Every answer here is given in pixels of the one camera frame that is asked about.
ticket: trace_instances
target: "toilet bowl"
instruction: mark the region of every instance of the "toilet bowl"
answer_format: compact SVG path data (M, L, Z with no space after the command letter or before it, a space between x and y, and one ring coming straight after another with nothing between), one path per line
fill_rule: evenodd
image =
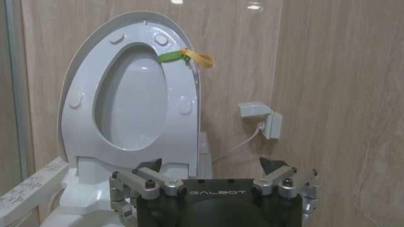
M181 48L191 49L183 32L151 12L117 16L81 45L59 98L65 189L41 226L121 226L107 178L143 161L161 158L161 173L173 178L211 177L195 65L155 60Z

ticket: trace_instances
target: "robotic arm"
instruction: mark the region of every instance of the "robotic arm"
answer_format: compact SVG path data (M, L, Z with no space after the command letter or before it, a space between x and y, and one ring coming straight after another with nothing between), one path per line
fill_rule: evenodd
M318 203L317 171L259 158L255 179L171 179L161 160L109 178L110 207L126 227L301 227Z

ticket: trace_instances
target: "yellow rubber band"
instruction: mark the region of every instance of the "yellow rubber band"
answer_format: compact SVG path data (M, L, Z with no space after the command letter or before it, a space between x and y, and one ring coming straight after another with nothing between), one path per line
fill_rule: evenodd
M205 68L211 68L214 65L214 59L210 55L206 54L199 54L193 52L191 50L182 48L181 52L183 55L186 55L187 57L190 57L191 60L194 60L194 62L205 67Z

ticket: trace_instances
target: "screw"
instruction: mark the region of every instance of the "screw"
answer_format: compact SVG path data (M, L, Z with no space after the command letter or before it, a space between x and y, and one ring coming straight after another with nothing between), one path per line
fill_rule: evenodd
M293 186L293 181L290 178L283 179L282 181L282 185L286 187L291 187Z
M115 178L117 178L117 176L118 176L118 172L117 172L117 171L114 171L114 172L111 173L111 178L113 178L113 179L115 179Z
M146 180L143 183L145 189L151 189L155 187L155 182L153 180Z

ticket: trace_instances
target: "white cable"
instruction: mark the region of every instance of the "white cable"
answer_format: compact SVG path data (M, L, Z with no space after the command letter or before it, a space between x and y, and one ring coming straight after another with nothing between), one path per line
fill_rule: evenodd
M225 158L226 156L229 156L230 154L233 154L237 149L243 145L246 144L253 137L255 137L255 135L258 134L259 130L263 130L263 122L258 122L257 124L257 128L254 129L254 132L253 132L253 135L242 142L239 143L237 146L234 146L226 153L218 155L218 157L213 158L211 159L211 162L217 162L219 159Z

